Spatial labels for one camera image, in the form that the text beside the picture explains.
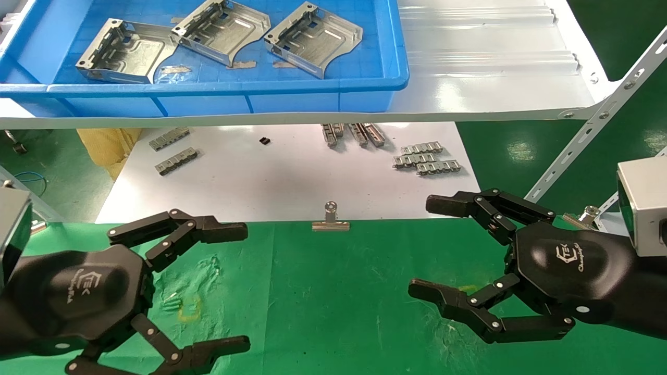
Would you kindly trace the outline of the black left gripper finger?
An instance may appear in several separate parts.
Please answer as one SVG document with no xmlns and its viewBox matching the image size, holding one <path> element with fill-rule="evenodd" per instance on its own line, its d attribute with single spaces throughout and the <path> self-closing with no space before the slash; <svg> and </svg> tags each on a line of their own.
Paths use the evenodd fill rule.
<svg viewBox="0 0 667 375">
<path fill-rule="evenodd" d="M 130 321 L 134 331 L 144 338 L 164 359 L 152 374 L 208 374 L 218 358 L 250 350 L 247 335 L 227 339 L 196 342 L 182 349 L 165 335 L 145 314 L 138 314 Z M 88 345 L 81 354 L 65 366 L 66 374 L 132 374 L 125 370 L 100 365 L 102 349 Z"/>
</svg>

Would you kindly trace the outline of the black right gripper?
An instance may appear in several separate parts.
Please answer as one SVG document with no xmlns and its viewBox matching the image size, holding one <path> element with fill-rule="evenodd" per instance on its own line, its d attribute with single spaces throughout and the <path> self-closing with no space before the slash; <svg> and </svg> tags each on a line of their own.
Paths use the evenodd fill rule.
<svg viewBox="0 0 667 375">
<path fill-rule="evenodd" d="M 505 256 L 509 274 L 471 296 L 422 279 L 408 285 L 410 297 L 434 304 L 441 317 L 466 325 L 484 342 L 560 340 L 574 319 L 665 339 L 666 258 L 638 256 L 629 237 L 557 228 L 549 224 L 553 211 L 499 189 L 429 195 L 426 210 L 471 217 L 499 244 L 512 242 Z M 515 221 L 526 227 L 517 230 Z M 493 315 L 490 309 L 514 290 L 543 315 Z"/>
</svg>

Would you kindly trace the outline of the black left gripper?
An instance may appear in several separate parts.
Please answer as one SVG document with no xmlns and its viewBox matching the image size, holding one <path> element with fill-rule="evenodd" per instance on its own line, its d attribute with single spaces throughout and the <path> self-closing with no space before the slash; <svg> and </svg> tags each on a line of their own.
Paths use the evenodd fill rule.
<svg viewBox="0 0 667 375">
<path fill-rule="evenodd" d="M 112 247 L 103 251 L 19 259 L 2 291 L 2 360 L 62 355 L 90 344 L 113 351 L 135 334 L 131 320 L 152 306 L 152 271 L 164 271 L 198 242 L 248 235 L 246 223 L 172 209 L 112 228 Z M 157 239 L 145 261 L 130 249 Z"/>
</svg>

